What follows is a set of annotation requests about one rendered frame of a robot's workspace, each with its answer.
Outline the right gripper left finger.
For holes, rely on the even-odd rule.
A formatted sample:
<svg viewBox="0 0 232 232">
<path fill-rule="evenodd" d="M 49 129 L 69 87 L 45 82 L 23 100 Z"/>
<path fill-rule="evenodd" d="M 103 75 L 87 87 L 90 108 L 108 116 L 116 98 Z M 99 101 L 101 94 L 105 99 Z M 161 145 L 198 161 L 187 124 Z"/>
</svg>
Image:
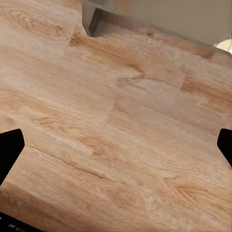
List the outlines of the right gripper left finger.
<svg viewBox="0 0 232 232">
<path fill-rule="evenodd" d="M 16 162 L 24 146 L 25 142 L 21 129 L 0 134 L 0 185 Z"/>
</svg>

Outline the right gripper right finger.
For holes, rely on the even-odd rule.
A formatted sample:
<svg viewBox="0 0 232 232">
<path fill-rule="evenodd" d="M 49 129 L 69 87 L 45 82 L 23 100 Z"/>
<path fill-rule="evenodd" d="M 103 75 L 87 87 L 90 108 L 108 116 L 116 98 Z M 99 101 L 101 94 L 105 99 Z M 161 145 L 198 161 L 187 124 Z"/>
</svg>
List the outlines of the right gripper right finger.
<svg viewBox="0 0 232 232">
<path fill-rule="evenodd" d="M 232 130 L 225 128 L 220 130 L 217 146 L 232 166 Z"/>
</svg>

